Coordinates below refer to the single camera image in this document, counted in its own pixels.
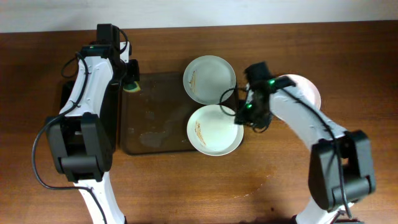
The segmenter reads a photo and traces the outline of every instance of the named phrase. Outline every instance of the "yellow sponge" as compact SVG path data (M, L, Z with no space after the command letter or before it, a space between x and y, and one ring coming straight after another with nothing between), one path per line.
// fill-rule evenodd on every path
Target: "yellow sponge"
M141 88L139 88L139 85L137 82L134 82L134 83L124 84L123 90L128 93L136 93L136 92L140 91Z

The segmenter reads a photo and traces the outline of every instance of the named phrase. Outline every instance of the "wooden table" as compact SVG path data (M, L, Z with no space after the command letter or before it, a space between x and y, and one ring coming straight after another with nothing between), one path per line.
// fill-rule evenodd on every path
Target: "wooden table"
M296 73L320 90L322 110L371 139L377 190L352 209L368 223L398 220L398 21L126 31L142 73L183 72L202 55L243 70L266 60L274 74ZM62 65L95 31L0 34L0 222L91 223L77 191L54 192L35 180L31 147L46 116L57 114ZM59 175L45 138L37 164ZM303 210L309 153L278 119L223 157L200 153L114 154L111 181L129 223L238 223L290 218Z

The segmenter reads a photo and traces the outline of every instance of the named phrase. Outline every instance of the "brown plastic tray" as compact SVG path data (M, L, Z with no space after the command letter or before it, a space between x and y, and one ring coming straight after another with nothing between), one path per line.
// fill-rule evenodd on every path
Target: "brown plastic tray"
M182 73L142 74L136 93L122 92L120 146L129 155L195 151L187 136L189 117L202 104L191 99ZM222 103L233 110L238 93Z

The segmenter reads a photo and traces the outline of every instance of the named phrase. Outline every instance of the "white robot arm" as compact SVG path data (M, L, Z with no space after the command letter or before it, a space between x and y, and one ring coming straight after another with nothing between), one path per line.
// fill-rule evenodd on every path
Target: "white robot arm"
M235 123L254 130L268 128L272 115L286 122L311 153L308 186L312 197L294 216L298 224L324 224L336 220L376 189L371 147L362 131L348 132L314 105L288 77L274 78L264 62L246 70L246 100Z
M321 111L317 110L317 108L304 97L304 94L299 88L288 86L285 87L285 89L311 106L324 121L327 121L336 138L345 135L346 129L334 123ZM285 121L293 132L303 141L309 151L312 150L312 146L318 143L320 139L332 140L319 119L315 117L310 110L287 95L286 92L278 90L270 96L269 103L272 114L282 121ZM327 212L320 208L311 197L305 210L296 216L296 222L298 224L329 224L338 215L339 210L345 210L344 205L331 212Z
M78 77L65 94L68 98L62 102L60 115L47 120L32 150L37 180L48 189L80 190L94 224L127 223L116 203L109 170L116 145L119 89L122 82L138 81L139 69L136 60L129 60L131 47L125 33L126 42L120 43L119 32L111 24L98 25L96 43L84 46L79 54ZM327 118L291 80L271 79L265 63L258 65L246 69L248 96L235 123L264 128L273 114L290 126L311 152L308 186L312 197L294 222L330 223L339 211L375 191L369 141L361 131L349 133ZM35 149L44 131L55 168L75 187L51 187L40 179ZM337 153L339 146L344 148L342 155ZM344 172L339 168L342 157L349 160Z

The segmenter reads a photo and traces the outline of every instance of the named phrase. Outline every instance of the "white wall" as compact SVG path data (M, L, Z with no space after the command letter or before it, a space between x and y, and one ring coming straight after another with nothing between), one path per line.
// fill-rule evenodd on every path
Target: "white wall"
M2 0L0 32L398 19L398 0Z

